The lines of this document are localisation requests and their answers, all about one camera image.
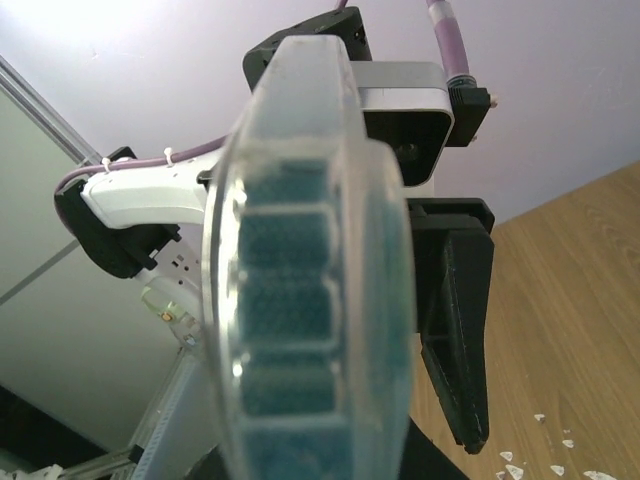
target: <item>wooden table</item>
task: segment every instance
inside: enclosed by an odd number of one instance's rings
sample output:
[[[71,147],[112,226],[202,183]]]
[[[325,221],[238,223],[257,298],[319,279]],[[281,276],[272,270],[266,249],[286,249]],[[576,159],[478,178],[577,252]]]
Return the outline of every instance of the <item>wooden table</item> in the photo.
[[[477,456],[455,445],[418,345],[416,423],[472,480],[495,480],[507,463],[524,480],[587,471],[640,479],[640,163],[500,225],[493,238],[489,442]]]

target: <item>wooden surface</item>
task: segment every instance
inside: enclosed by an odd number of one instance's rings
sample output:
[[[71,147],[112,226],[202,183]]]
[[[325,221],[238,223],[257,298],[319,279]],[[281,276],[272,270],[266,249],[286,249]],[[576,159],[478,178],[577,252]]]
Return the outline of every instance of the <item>wooden surface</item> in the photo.
[[[417,354],[416,423],[472,480],[495,480],[504,451],[525,480],[560,478],[551,465],[569,480],[585,471],[640,479],[640,163],[493,238],[489,442],[478,456],[455,445]]]

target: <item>clear plastic container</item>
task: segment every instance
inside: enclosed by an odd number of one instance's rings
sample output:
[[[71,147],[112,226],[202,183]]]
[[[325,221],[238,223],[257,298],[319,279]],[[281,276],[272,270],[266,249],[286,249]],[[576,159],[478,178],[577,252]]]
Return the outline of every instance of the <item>clear plastic container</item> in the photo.
[[[391,480],[408,426],[411,237],[344,44],[283,41],[216,167],[204,334],[238,480]]]

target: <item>white cable clip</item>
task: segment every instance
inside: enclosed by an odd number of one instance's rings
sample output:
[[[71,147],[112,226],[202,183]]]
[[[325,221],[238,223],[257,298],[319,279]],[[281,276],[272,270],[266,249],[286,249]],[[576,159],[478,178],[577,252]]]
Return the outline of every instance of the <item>white cable clip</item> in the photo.
[[[110,158],[105,157],[105,158],[102,159],[102,162],[100,162],[100,163],[102,163],[102,165],[104,166],[104,171],[105,172],[107,172],[107,173],[111,172],[111,170],[109,169],[109,165],[111,165],[111,159]]]
[[[164,156],[167,158],[167,165],[169,167],[173,167],[173,161],[171,160],[171,155],[173,155],[173,148],[167,147],[164,149]]]

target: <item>white wall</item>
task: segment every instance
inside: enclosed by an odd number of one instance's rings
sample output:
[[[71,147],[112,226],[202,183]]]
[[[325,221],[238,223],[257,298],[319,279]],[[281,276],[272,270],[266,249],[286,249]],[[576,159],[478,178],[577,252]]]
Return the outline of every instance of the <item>white wall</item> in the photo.
[[[0,92],[0,384],[101,446],[128,443],[178,344],[80,248],[7,299],[73,241],[52,192],[72,161]]]
[[[109,7],[81,20],[78,7],[61,7],[73,3]],[[439,59],[425,0],[350,3],[361,7],[374,58]],[[500,107],[475,145],[445,152],[439,194],[484,197],[504,220],[639,159],[637,2],[452,3],[472,70]],[[158,155],[224,134],[249,96],[244,53],[334,1],[0,5],[0,54],[89,143]]]

